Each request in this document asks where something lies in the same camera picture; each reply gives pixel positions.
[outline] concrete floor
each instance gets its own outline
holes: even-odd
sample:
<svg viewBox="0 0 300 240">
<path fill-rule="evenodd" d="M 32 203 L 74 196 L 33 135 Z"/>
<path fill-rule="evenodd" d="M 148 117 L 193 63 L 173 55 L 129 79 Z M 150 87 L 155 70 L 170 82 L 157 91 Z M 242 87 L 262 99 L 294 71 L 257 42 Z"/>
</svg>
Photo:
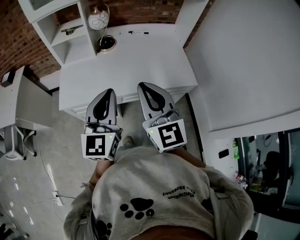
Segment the concrete floor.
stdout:
<svg viewBox="0 0 300 240">
<path fill-rule="evenodd" d="M 200 157 L 192 118 L 185 97 L 176 104 L 184 119 L 187 133 L 187 150 Z M 133 136 L 137 145 L 151 145 L 144 129 L 139 102 L 124 104 L 123 118 L 117 123 L 124 128 L 122 137 Z M 0 160 L 0 204 L 9 217 L 8 224 L 32 240 L 63 239 L 63 221 L 73 199 L 62 198 L 63 206 L 53 203 L 52 192 L 76 197 L 82 182 L 87 182 L 96 162 L 82 157 L 81 120 L 58 110 L 58 92 L 53 94 L 53 127 L 38 131 L 34 139 L 37 157 L 28 155 L 26 161 Z"/>
</svg>

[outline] person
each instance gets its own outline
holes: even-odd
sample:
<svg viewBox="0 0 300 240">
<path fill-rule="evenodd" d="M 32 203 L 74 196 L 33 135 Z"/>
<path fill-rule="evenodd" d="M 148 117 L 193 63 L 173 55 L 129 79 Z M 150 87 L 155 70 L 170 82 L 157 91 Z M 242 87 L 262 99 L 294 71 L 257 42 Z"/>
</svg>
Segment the person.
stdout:
<svg viewBox="0 0 300 240">
<path fill-rule="evenodd" d="M 238 240 L 253 219 L 245 190 L 221 172 L 182 148 L 136 147 L 130 136 L 83 185 L 67 240 Z"/>
</svg>

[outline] power outlet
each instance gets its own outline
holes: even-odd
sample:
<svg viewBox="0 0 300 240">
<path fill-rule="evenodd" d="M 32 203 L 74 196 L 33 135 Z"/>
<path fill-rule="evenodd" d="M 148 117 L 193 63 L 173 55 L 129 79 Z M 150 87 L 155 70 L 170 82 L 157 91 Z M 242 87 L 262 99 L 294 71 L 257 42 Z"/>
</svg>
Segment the power outlet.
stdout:
<svg viewBox="0 0 300 240">
<path fill-rule="evenodd" d="M 55 192 L 52 192 L 52 194 L 53 194 L 53 196 L 54 196 L 54 198 L 55 198 L 55 202 L 57 203 L 57 205 L 58 205 L 58 206 L 62 206 L 62 202 L 61 202 L 60 197 L 57 197 L 57 196 L 56 196 L 56 195 L 59 196 L 58 192 L 55 191 Z"/>
</svg>

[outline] paw print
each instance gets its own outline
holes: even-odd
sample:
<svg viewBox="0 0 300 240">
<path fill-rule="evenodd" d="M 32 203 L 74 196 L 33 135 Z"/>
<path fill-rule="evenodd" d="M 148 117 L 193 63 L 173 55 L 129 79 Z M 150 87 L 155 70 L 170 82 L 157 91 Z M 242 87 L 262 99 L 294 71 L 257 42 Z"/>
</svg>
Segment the paw print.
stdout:
<svg viewBox="0 0 300 240">
<path fill-rule="evenodd" d="M 96 223 L 96 229 L 98 232 L 98 236 L 100 237 L 100 240 L 107 240 L 109 236 L 111 235 L 112 231 L 111 228 L 113 225 L 111 223 L 108 223 L 107 225 L 103 221 L 97 221 Z"/>
<path fill-rule="evenodd" d="M 153 205 L 153 200 L 152 199 L 143 199 L 143 198 L 133 198 L 130 200 L 130 203 L 134 207 L 138 213 L 135 215 L 135 218 L 137 220 L 141 220 L 144 216 L 145 213 L 143 211 L 146 211 L 146 216 L 147 217 L 152 217 L 154 215 L 154 210 L 151 209 L 150 207 Z M 120 206 L 121 211 L 126 211 L 125 212 L 125 217 L 126 218 L 131 218 L 134 215 L 134 212 L 132 210 L 128 210 L 129 206 L 127 204 L 122 204 Z"/>
</svg>

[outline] shoe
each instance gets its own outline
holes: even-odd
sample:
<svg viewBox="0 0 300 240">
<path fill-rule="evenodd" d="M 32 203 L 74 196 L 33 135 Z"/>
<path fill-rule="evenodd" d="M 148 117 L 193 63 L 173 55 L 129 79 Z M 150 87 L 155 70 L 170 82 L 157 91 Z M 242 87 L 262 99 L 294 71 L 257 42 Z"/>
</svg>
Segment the shoe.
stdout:
<svg viewBox="0 0 300 240">
<path fill-rule="evenodd" d="M 133 141 L 133 138 L 131 136 L 126 136 L 123 140 L 124 146 L 133 146 L 135 142 Z"/>
</svg>

